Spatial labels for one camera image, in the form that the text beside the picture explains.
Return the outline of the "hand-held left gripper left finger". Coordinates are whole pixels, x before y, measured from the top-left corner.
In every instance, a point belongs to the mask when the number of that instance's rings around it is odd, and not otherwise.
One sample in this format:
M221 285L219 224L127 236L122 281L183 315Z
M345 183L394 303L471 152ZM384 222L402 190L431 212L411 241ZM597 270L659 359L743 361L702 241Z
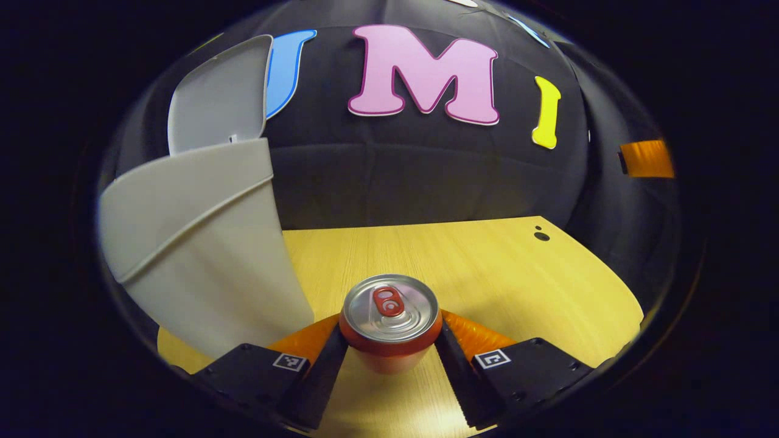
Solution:
M192 382L257 422L318 429L349 347L338 322L326 317L270 347L239 344Z

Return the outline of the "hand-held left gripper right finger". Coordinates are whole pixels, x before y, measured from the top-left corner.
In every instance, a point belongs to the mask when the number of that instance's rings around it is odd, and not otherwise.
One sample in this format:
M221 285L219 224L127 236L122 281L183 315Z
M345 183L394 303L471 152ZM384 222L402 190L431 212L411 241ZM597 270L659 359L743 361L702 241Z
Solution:
M593 372L543 338L514 341L443 310L436 351L467 426L509 426L537 415Z

